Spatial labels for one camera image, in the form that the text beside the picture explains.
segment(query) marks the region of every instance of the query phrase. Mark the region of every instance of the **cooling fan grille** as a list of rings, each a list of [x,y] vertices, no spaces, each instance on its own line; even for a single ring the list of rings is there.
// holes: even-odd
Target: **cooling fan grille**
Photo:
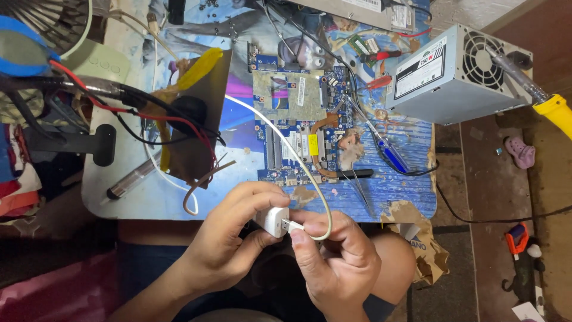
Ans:
[[[58,55],[83,41],[91,9],[91,0],[0,0],[0,15],[27,24]]]
[[[467,78],[491,89],[500,89],[504,83],[503,71],[497,68],[484,50],[488,45],[498,53],[504,53],[497,40],[477,32],[469,32],[464,37],[463,71]]]

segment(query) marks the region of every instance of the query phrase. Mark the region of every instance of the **hand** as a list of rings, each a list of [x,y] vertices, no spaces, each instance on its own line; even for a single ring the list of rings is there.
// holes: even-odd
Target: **hand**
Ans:
[[[242,240],[240,231],[257,211],[289,204],[288,195],[273,183],[248,181],[233,188],[206,216],[195,239],[177,260],[189,291],[206,294],[236,285],[260,252],[280,241],[263,229]]]
[[[304,225],[303,231],[295,229],[291,233],[296,261],[310,299],[328,321],[367,319],[363,302],[378,279],[382,261],[353,219],[339,211],[333,211],[332,216],[332,233],[318,250],[309,235],[324,235],[328,228],[326,215],[290,212],[292,221]]]

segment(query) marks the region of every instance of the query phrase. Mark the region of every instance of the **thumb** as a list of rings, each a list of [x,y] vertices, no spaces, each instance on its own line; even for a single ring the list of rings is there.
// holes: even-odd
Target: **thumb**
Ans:
[[[273,237],[264,229],[253,231],[246,236],[240,247],[236,250],[233,261],[240,269],[247,272],[266,246],[270,246],[281,240],[282,238]]]
[[[321,256],[316,242],[301,229],[292,230],[290,237],[292,237],[296,262],[306,283],[310,288],[320,286],[321,281],[327,279],[332,270]]]

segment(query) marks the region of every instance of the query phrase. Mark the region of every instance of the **red screwdriver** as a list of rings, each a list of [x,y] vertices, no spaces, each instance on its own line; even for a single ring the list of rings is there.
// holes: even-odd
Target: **red screwdriver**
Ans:
[[[379,52],[377,54],[371,54],[371,55],[362,54],[359,57],[359,61],[362,64],[364,64],[369,61],[380,61],[390,57],[399,57],[402,54],[403,53],[401,52],[401,50],[393,50],[391,52]]]

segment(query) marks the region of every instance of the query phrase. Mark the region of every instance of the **yellow soldering iron handle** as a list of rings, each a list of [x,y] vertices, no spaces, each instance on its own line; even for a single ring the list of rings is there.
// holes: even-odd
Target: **yellow soldering iron handle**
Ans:
[[[566,105],[566,100],[562,96],[554,94],[544,103],[534,104],[533,108],[540,115],[546,116],[572,140],[572,110]]]

